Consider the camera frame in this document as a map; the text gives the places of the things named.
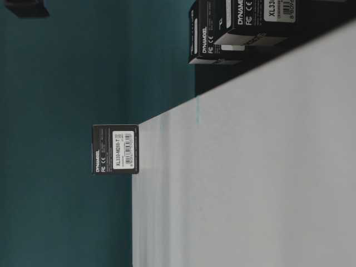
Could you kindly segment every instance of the white tabletop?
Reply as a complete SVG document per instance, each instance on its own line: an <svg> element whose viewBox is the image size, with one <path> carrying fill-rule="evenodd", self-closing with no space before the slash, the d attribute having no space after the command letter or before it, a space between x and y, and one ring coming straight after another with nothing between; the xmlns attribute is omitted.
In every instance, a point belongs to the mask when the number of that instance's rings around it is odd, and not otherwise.
<svg viewBox="0 0 356 267"><path fill-rule="evenodd" d="M356 23L140 125L134 267L356 266Z"/></svg>

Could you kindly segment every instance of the teal wall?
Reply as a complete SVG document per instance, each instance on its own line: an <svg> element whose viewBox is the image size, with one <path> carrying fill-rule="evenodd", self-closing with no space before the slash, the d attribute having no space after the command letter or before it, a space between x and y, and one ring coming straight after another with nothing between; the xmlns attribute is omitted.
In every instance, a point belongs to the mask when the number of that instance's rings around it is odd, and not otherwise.
<svg viewBox="0 0 356 267"><path fill-rule="evenodd" d="M91 175L91 125L194 96L190 4L50 1L34 20L0 8L0 267L131 266L131 176Z"/></svg>

